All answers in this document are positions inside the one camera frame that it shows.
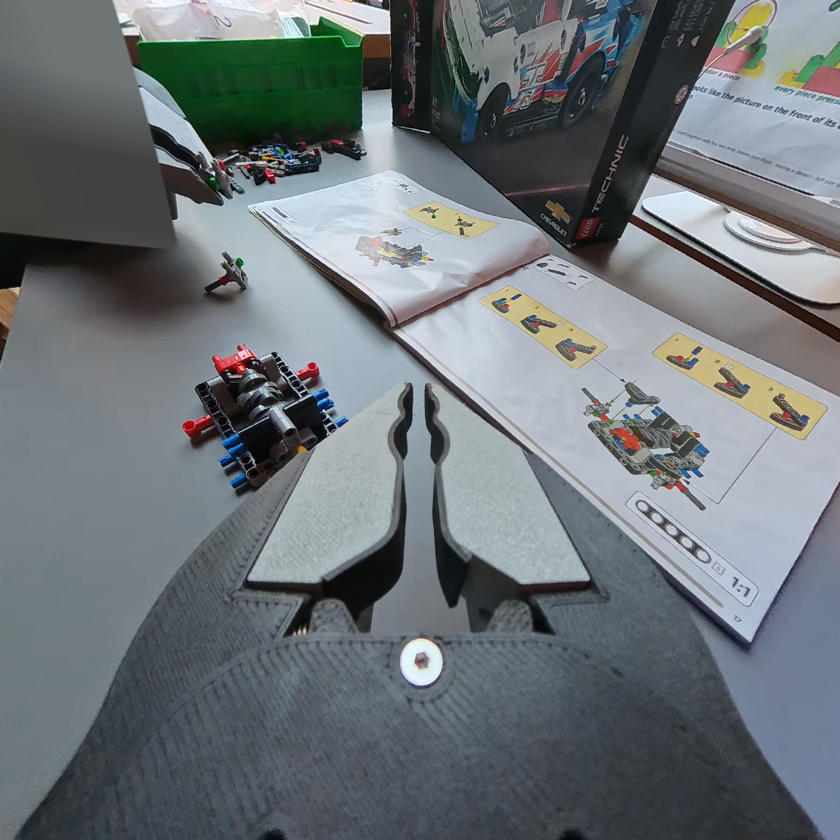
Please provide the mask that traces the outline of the white flat stand base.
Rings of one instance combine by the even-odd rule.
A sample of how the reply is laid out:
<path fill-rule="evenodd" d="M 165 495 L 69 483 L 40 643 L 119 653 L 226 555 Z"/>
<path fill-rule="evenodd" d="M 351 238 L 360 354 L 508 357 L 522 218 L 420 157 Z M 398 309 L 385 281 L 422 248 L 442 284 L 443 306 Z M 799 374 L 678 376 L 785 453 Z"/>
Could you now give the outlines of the white flat stand base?
<path fill-rule="evenodd" d="M 839 256 L 823 245 L 693 192 L 645 198 L 659 222 L 793 298 L 839 303 Z"/>

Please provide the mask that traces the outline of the black lego engine assembly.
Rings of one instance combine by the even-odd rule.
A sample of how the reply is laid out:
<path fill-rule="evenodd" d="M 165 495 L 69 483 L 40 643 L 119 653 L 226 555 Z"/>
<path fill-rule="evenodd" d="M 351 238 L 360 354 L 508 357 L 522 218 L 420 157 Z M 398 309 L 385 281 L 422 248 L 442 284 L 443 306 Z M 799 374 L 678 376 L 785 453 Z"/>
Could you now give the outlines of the black lego engine assembly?
<path fill-rule="evenodd" d="M 331 416 L 329 391 L 309 389 L 320 376 L 316 363 L 294 371 L 278 353 L 257 355 L 243 343 L 212 363 L 215 376 L 195 388 L 204 415 L 186 420 L 182 431 L 193 442 L 218 433 L 225 450 L 218 462 L 235 491 L 261 487 L 348 422 Z"/>

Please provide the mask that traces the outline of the printed paper poster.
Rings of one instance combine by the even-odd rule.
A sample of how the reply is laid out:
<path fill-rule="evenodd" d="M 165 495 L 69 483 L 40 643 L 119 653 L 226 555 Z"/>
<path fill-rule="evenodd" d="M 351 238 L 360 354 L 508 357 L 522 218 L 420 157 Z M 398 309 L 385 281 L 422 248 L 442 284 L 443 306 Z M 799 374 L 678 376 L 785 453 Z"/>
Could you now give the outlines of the printed paper poster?
<path fill-rule="evenodd" d="M 736 1 L 670 143 L 839 196 L 839 2 Z"/>

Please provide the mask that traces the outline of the small grey lego subassembly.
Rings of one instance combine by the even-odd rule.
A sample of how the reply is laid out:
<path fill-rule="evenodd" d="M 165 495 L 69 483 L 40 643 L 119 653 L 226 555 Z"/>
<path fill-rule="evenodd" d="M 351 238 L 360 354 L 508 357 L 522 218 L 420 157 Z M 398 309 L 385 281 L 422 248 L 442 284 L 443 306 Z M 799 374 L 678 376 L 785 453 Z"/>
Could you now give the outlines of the small grey lego subassembly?
<path fill-rule="evenodd" d="M 230 180 L 223 165 L 214 157 L 207 158 L 204 153 L 196 156 L 198 174 L 216 193 L 227 199 L 234 196 Z"/>
<path fill-rule="evenodd" d="M 215 292 L 231 284 L 235 284 L 240 290 L 246 290 L 249 287 L 247 274 L 244 271 L 244 261 L 241 258 L 232 257 L 227 251 L 223 251 L 220 267 L 224 273 L 205 286 L 205 293 Z"/>

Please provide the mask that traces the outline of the pile of loose lego pieces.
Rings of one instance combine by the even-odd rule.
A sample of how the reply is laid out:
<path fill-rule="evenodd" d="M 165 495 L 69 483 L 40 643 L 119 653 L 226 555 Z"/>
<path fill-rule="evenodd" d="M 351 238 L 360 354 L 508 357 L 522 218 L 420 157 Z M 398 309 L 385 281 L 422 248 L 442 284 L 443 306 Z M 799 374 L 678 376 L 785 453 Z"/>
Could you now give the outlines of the pile of loose lego pieces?
<path fill-rule="evenodd" d="M 217 163 L 230 177 L 232 189 L 243 194 L 245 189 L 236 181 L 236 173 L 255 186 L 275 184 L 283 177 L 319 172 L 325 154 L 339 154 L 360 161 L 367 151 L 352 139 L 328 139 L 315 144 L 273 142 L 256 144 L 243 151 L 232 150 Z"/>

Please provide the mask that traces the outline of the open lego instruction booklet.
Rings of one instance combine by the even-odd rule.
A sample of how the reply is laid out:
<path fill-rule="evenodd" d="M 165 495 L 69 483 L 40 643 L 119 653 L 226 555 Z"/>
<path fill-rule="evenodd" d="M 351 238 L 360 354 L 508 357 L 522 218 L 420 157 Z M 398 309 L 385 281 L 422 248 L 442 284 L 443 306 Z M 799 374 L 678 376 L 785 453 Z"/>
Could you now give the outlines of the open lego instruction booklet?
<path fill-rule="evenodd" d="M 838 487 L 838 396 L 407 175 L 250 204 L 745 644 Z"/>

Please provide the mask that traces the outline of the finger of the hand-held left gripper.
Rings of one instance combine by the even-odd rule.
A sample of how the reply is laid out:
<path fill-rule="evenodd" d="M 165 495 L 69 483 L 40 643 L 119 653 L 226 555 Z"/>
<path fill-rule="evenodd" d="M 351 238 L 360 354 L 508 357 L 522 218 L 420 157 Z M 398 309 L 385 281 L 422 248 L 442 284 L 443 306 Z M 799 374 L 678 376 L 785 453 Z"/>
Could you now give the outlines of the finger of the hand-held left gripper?
<path fill-rule="evenodd" d="M 166 191 L 185 196 L 197 204 L 222 206 L 222 195 L 207 184 L 188 164 L 176 159 L 166 149 L 157 149 L 157 160 L 161 168 Z"/>
<path fill-rule="evenodd" d="M 134 76 L 154 145 L 195 172 L 205 172 L 206 146 L 172 95 L 158 80 L 142 70 L 135 68 Z"/>

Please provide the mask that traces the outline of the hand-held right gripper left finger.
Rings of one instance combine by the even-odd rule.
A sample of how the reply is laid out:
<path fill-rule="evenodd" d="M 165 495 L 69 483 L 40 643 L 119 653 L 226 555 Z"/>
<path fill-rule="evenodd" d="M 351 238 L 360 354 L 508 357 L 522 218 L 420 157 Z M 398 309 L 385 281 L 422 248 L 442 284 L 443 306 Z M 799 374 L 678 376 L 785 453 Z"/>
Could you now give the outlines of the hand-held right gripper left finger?
<path fill-rule="evenodd" d="M 339 599 L 371 629 L 373 605 L 403 570 L 412 420 L 413 386 L 400 383 L 314 449 L 258 545 L 250 590 Z"/>

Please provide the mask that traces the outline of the green plastic bin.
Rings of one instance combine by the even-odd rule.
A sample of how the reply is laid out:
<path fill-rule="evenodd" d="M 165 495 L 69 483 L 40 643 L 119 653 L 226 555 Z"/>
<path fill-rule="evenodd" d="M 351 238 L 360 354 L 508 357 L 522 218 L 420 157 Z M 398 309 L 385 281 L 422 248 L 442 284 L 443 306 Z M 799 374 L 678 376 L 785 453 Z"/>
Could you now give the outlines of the green plastic bin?
<path fill-rule="evenodd" d="M 138 50 L 142 70 L 211 144 L 359 130 L 362 43 L 321 17 L 308 38 L 141 40 Z"/>

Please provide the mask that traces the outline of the lego set box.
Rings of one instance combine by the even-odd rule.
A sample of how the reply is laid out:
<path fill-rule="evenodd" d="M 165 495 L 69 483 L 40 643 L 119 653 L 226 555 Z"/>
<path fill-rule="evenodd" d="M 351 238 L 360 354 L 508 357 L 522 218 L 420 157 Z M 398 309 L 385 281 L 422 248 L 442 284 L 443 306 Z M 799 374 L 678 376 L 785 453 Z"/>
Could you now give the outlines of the lego set box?
<path fill-rule="evenodd" d="M 731 1 L 391 1 L 392 121 L 568 249 L 617 241 Z"/>

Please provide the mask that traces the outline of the clear plastic bag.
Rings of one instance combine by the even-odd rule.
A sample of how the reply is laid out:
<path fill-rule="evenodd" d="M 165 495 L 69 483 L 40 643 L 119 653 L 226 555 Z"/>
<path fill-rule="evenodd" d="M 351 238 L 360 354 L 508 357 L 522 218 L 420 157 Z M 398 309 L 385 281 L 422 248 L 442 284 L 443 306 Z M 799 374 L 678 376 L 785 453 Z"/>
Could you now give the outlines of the clear plastic bag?
<path fill-rule="evenodd" d="M 302 1 L 115 1 L 145 41 L 283 39 L 311 35 Z"/>

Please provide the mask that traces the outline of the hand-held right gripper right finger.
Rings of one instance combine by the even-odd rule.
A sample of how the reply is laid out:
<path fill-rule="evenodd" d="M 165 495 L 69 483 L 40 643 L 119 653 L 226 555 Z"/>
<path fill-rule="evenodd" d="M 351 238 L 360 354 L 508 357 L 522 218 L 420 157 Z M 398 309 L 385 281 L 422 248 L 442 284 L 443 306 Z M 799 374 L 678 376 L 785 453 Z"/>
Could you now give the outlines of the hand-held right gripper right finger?
<path fill-rule="evenodd" d="M 435 465 L 437 573 L 482 632 L 505 601 L 585 592 L 589 571 L 527 453 L 438 385 L 424 396 Z"/>

